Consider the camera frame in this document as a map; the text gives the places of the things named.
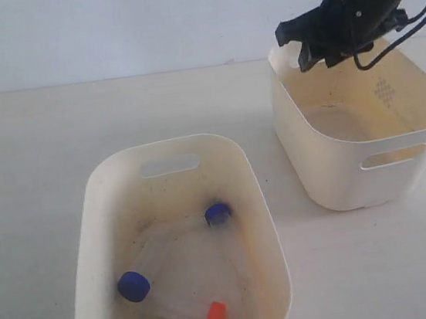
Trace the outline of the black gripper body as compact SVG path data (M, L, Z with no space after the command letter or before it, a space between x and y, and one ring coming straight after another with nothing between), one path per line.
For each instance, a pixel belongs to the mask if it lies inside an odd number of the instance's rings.
M303 15L301 42L325 59L370 50L387 32L384 0L323 0Z

